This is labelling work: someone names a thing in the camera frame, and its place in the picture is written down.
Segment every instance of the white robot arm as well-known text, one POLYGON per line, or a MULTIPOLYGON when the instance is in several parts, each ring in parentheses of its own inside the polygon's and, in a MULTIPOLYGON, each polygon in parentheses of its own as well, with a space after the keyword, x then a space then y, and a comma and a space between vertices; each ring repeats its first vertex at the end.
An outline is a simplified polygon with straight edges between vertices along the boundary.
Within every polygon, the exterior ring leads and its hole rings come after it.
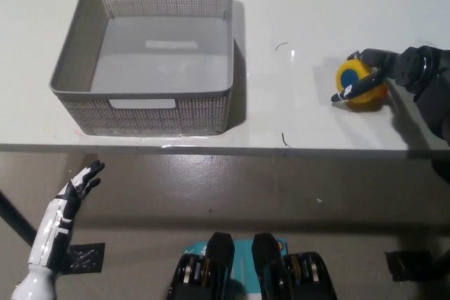
POLYGON ((100 183, 99 178, 93 178, 104 167, 96 160, 49 203, 28 259, 29 273, 15 289, 12 300, 56 300, 55 281, 72 238, 75 215, 89 191, 100 183))

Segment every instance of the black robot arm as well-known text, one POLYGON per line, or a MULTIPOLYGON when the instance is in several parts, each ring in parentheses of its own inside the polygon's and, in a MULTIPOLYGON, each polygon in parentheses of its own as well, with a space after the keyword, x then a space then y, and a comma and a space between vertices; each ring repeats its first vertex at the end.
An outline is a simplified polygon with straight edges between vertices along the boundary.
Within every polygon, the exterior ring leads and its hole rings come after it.
POLYGON ((331 100, 355 98, 390 78, 413 94, 423 120, 434 135, 450 144, 450 51, 421 46, 403 53, 365 49, 348 57, 372 67, 372 73, 348 86, 331 100))

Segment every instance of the black tape on floor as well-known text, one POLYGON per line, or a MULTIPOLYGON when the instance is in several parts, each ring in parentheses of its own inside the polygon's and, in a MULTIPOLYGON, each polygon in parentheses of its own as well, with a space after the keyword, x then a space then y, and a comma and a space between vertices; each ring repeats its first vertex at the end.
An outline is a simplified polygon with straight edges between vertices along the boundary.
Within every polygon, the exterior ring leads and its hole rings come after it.
POLYGON ((71 245, 65 257, 63 274, 100 273, 105 257, 105 243, 71 245))
POLYGON ((436 280, 429 251, 385 252, 393 281, 436 280))

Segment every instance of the tape roll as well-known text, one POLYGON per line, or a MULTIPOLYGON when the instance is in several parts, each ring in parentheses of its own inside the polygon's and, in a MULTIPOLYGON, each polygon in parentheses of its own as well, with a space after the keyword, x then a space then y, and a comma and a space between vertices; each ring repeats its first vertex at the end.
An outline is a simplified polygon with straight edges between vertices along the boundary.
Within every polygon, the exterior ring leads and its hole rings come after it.
MULTIPOLYGON (((367 77, 371 73, 371 68, 363 64, 358 59, 347 60, 340 66, 336 74, 336 87, 338 91, 343 91, 350 84, 357 83, 360 79, 367 77)), ((372 101, 375 98, 385 98, 387 96, 386 84, 381 84, 370 91, 349 100, 351 103, 362 104, 372 101)))

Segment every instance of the basket handle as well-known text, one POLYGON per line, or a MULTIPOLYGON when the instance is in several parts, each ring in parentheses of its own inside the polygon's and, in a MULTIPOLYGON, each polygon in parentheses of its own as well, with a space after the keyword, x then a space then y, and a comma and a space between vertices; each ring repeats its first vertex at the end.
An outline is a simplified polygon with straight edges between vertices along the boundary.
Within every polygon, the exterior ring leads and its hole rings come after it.
POLYGON ((111 107, 115 109, 173 109, 176 103, 173 98, 155 99, 122 99, 110 100, 111 107))

